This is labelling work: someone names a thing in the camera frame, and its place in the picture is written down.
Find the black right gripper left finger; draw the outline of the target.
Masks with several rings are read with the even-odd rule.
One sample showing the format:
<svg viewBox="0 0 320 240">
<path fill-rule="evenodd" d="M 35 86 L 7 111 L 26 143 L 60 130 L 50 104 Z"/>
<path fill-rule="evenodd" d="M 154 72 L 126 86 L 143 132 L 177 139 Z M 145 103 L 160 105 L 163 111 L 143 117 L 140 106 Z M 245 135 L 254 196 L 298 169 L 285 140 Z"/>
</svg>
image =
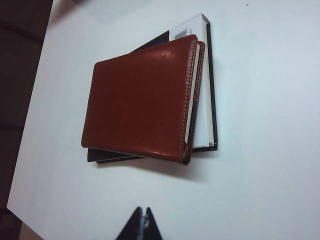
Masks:
<svg viewBox="0 0 320 240">
<path fill-rule="evenodd" d="M 137 207 L 119 235 L 117 240 L 143 240 L 145 216 L 141 207 Z"/>
</svg>

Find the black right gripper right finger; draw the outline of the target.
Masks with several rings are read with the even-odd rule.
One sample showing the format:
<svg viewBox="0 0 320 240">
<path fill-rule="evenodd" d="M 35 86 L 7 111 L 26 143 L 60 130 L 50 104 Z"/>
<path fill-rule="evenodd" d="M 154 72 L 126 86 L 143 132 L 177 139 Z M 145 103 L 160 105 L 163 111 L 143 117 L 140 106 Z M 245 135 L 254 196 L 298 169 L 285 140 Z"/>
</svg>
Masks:
<svg viewBox="0 0 320 240">
<path fill-rule="evenodd" d="M 144 240 L 163 240 L 150 207 L 146 208 L 144 215 Z"/>
</svg>

